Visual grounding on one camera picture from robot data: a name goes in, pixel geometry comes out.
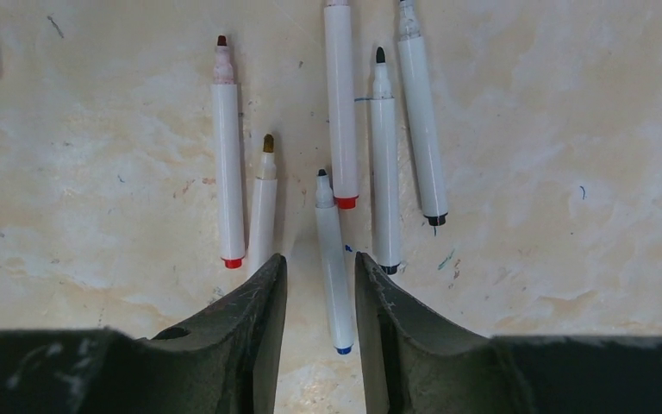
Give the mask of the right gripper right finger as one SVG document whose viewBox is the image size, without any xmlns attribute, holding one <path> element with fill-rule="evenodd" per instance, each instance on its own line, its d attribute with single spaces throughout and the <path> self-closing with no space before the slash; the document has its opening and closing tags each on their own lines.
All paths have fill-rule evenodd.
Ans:
<svg viewBox="0 0 662 414">
<path fill-rule="evenodd" d="M 662 413 L 662 336 L 492 336 L 355 258 L 370 413 Z"/>
</svg>

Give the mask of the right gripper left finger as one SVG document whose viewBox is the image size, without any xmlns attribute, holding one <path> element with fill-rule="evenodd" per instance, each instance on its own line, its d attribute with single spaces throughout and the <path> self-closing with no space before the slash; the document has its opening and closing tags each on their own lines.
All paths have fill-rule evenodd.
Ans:
<svg viewBox="0 0 662 414">
<path fill-rule="evenodd" d="M 270 413 L 287 303 L 274 254 L 151 339 L 117 329 L 0 329 L 0 413 Z"/>
</svg>

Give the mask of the blue white marker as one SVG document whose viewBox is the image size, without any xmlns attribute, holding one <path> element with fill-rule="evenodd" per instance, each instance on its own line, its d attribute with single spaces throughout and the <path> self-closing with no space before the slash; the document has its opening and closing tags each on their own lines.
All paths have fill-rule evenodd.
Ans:
<svg viewBox="0 0 662 414">
<path fill-rule="evenodd" d="M 339 211 L 330 177 L 323 168 L 316 174 L 315 219 L 332 343 L 338 354 L 349 354 L 355 338 L 353 307 L 343 252 Z"/>
</svg>

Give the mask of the orange white marker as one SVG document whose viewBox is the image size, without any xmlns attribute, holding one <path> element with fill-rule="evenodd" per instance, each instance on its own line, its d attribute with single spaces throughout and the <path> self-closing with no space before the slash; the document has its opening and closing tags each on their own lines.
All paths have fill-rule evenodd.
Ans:
<svg viewBox="0 0 662 414">
<path fill-rule="evenodd" d="M 266 134 L 255 167 L 247 251 L 248 278 L 251 278 L 272 256 L 277 187 L 274 137 L 271 134 Z"/>
</svg>

